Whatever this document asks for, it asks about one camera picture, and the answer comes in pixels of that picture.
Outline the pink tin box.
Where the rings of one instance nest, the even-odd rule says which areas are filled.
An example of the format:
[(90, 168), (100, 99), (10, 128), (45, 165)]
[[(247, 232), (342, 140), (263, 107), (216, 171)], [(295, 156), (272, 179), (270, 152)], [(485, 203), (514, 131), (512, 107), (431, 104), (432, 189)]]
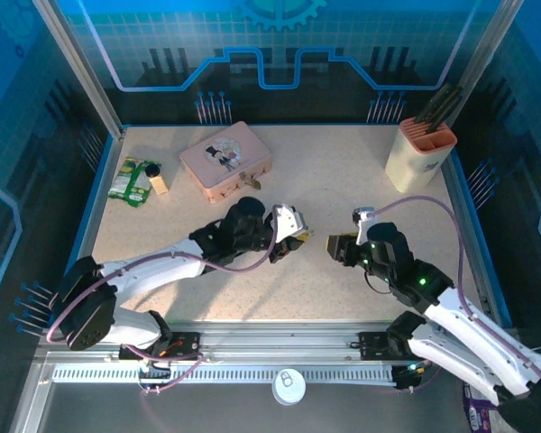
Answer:
[(272, 169), (271, 150), (244, 121), (189, 147), (179, 157), (211, 204), (249, 187), (240, 180), (241, 172), (259, 180)]

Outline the white round lid padlock icon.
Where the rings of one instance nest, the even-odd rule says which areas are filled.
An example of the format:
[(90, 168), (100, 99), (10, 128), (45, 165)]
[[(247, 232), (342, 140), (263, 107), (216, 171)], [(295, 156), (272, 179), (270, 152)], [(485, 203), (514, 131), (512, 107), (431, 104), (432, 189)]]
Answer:
[(302, 373), (287, 368), (280, 370), (272, 381), (272, 395), (283, 406), (299, 403), (305, 396), (307, 383)]

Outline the small tan bottle black cap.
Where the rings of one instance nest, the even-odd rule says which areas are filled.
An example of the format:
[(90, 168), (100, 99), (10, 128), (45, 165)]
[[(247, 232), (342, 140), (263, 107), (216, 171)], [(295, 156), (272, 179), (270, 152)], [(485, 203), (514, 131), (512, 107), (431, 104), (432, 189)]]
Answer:
[(156, 163), (149, 163), (145, 167), (145, 175), (155, 190), (157, 195), (165, 194), (169, 191), (164, 178), (162, 177), (160, 166)]

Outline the cream knife block orange top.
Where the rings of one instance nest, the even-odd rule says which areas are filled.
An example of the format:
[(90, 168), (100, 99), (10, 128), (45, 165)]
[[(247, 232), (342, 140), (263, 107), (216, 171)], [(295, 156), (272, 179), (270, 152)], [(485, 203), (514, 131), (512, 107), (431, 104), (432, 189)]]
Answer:
[(416, 123), (414, 117), (399, 124), (384, 171), (401, 193), (425, 187), (457, 144), (457, 137), (446, 123), (429, 133), (430, 126)]

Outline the green snack packet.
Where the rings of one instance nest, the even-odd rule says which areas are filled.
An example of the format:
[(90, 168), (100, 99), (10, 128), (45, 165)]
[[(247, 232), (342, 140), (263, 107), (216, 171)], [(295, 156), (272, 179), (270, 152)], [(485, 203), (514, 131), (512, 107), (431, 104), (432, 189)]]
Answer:
[(126, 157), (115, 175), (107, 196), (124, 201), (131, 207), (142, 206), (151, 192), (151, 181), (147, 176), (150, 169), (154, 177), (160, 174), (161, 164), (133, 157)]

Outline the purple snack bag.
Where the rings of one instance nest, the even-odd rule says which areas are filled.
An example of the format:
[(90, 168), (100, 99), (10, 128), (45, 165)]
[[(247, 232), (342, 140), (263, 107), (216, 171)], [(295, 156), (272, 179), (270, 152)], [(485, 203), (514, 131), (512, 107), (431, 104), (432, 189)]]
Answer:
[(463, 383), (463, 409), (471, 433), (503, 433), (497, 408), (469, 383)]

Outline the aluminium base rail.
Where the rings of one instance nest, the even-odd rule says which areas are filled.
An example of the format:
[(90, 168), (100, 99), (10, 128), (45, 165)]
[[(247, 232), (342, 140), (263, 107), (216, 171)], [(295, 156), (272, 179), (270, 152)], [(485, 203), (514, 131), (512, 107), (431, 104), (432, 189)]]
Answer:
[(358, 364), (351, 348), (361, 332), (385, 332), (389, 321), (187, 321), (171, 325), (195, 332), (199, 355), (207, 364)]

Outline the aluminium frame post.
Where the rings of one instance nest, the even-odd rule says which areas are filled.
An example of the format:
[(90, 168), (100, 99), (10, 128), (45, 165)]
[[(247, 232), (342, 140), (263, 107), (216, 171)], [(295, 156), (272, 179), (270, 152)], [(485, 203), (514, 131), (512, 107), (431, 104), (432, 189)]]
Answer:
[(56, 1), (32, 0), (32, 3), (78, 82), (85, 90), (90, 103), (95, 108), (107, 131), (114, 139), (121, 139), (123, 136), (122, 123)]
[(458, 86), (462, 88), (462, 105), (467, 102), (483, 72), (491, 63), (494, 53), (499, 48), (524, 2), (525, 0), (500, 0), (498, 8), (459, 80)]

